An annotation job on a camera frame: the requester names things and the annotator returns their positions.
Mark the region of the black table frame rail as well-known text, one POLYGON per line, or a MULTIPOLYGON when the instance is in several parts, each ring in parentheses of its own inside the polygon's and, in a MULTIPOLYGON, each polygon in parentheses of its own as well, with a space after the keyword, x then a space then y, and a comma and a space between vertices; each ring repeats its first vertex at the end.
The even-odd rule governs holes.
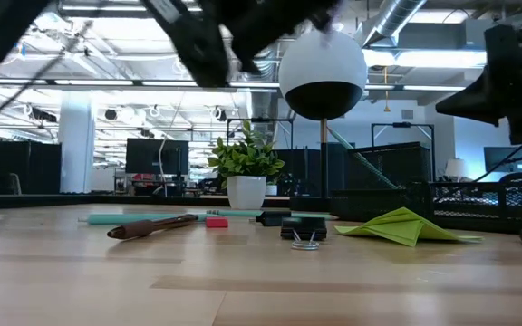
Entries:
POLYGON ((226 197, 151 197, 114 195, 0 195, 0 209, 87 204, 229 206, 226 197))

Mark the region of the brown pen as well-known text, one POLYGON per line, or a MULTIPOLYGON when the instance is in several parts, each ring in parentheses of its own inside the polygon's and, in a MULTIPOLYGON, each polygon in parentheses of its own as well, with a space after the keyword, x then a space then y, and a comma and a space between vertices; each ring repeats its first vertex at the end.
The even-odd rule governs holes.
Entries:
POLYGON ((145 237, 154 232, 192 225, 199 220, 196 215, 182 215, 160 220, 140 220, 123 225, 117 225, 107 232, 107 236, 112 239, 129 240, 133 238, 145 237))

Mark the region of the large black binder clip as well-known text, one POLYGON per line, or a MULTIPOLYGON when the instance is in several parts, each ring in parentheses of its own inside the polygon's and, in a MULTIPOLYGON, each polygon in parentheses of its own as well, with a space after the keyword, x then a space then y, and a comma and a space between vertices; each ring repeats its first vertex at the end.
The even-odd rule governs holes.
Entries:
POLYGON ((295 250, 315 251, 327 237, 325 219, 321 217, 285 217, 282 220, 280 236, 291 240, 295 250))

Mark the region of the black partition panels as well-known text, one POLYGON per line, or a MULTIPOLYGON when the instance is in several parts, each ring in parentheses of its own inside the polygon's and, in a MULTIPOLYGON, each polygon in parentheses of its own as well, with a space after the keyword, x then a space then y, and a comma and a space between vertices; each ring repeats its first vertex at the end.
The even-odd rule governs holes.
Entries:
POLYGON ((62 145, 0 141, 0 195, 60 193, 62 145))

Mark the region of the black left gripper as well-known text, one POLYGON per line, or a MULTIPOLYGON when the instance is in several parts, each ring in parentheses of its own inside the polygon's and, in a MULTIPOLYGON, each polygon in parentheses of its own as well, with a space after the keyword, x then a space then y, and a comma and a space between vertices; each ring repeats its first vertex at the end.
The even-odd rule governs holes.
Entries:
MULTIPOLYGON (((309 21, 328 32, 344 0, 215 0, 217 17, 231 33, 240 71, 259 74, 254 54, 309 21)), ((229 62, 215 17, 193 15, 182 0, 144 0, 144 6, 171 40, 194 82, 201 88, 227 86, 229 62)))

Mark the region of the white and black globe lamp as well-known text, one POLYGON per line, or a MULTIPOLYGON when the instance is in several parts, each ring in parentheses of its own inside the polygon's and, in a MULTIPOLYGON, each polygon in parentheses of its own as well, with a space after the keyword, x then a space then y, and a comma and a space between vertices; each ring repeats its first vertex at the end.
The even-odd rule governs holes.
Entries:
POLYGON ((280 62, 280 91, 297 115, 320 123, 320 196, 293 197, 297 211, 327 212, 328 130, 327 122, 342 117, 360 100, 368 80, 362 47, 342 32, 317 31, 290 44, 280 62))

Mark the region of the black computer monitor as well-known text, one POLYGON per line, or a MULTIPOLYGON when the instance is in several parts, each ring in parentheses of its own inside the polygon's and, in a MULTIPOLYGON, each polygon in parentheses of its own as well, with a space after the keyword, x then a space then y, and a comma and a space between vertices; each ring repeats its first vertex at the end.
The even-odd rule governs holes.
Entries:
POLYGON ((187 175, 189 143, 182 140, 127 139, 128 174, 187 175))

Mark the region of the white round column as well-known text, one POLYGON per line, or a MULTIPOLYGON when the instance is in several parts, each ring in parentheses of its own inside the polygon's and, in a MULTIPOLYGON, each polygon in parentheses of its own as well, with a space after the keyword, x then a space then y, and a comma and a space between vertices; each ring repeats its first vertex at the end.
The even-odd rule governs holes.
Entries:
POLYGON ((63 91, 58 140, 61 193, 89 193, 92 185, 96 109, 84 91, 63 91))

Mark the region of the teal pen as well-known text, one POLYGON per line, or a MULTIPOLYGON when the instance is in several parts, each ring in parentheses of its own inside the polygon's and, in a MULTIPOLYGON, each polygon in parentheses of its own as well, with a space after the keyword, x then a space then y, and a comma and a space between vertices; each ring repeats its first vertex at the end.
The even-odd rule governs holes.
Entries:
POLYGON ((327 127, 329 133, 348 151, 350 155, 356 158, 369 172, 373 173, 379 181, 385 184, 388 188, 397 189, 398 187, 393 184, 383 173, 377 169, 371 162, 369 162, 361 153, 356 152, 354 146, 351 145, 344 137, 338 132, 334 131, 331 127, 327 127))
POLYGON ((179 217, 178 214, 92 214, 80 217, 79 222, 88 225, 121 225, 141 220, 159 221, 179 217))
POLYGON ((275 213, 280 216, 291 216, 300 218, 324 218, 326 220, 337 220, 338 216, 323 213, 303 213, 294 211, 263 211, 263 210, 207 210, 206 214, 216 216, 261 216, 263 213, 275 213))

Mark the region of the black mesh desk organizer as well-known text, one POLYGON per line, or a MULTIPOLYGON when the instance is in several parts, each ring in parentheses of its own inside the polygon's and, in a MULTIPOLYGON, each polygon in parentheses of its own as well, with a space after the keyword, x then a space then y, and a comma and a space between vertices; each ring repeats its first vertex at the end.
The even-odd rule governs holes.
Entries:
POLYGON ((349 149, 345 188, 331 192, 342 220, 367 222, 406 207, 451 229, 518 234, 522 230, 522 174, 498 182, 434 182, 431 151, 419 142, 349 149))

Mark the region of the folded green paper sheet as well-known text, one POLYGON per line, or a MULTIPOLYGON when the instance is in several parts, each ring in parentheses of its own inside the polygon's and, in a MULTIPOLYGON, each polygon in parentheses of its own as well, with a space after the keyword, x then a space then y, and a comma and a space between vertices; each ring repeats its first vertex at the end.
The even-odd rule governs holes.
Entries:
POLYGON ((401 207, 358 226, 336 225, 340 235, 380 237, 400 245, 415 247, 419 240, 444 242, 482 242, 481 236, 456 235, 430 220, 401 207))

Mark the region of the white lampshade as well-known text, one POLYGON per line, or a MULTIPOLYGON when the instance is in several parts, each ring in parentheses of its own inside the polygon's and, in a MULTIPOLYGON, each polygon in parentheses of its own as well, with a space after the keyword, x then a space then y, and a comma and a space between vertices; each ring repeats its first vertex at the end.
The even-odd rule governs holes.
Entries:
POLYGON ((467 163, 462 158, 450 158, 444 172, 445 177, 464 178, 469 175, 467 163))

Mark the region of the dark wall screen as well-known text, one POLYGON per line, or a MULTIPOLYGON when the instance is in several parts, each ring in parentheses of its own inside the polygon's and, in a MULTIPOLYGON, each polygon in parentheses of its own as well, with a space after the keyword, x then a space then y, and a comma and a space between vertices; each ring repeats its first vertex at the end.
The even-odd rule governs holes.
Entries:
POLYGON ((517 147, 485 147, 485 170, 501 173, 522 172, 522 149, 506 159, 517 147))

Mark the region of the ribbed silver ventilation duct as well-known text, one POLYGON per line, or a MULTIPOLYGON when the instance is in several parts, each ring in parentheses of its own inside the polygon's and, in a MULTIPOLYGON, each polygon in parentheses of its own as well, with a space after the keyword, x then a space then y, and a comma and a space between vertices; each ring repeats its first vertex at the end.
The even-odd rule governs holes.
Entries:
MULTIPOLYGON (((277 45, 270 45, 255 57, 258 73, 241 72, 241 64, 235 58, 232 61, 231 79, 233 82, 275 82, 278 68, 277 45)), ((237 112, 230 114, 231 118, 272 118, 276 115, 275 92, 242 92, 229 95, 231 104, 237 112)))

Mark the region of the green plant in white pot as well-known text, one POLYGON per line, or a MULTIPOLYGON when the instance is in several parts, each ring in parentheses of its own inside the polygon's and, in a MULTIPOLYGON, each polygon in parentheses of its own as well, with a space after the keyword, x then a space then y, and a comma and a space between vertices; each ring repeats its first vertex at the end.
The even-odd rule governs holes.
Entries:
POLYGON ((267 180, 278 177, 285 162, 273 151, 273 142, 251 129, 250 120, 242 122, 242 132, 244 138, 233 144, 218 138, 208 166, 221 179, 231 208, 257 210, 264 203, 267 180))

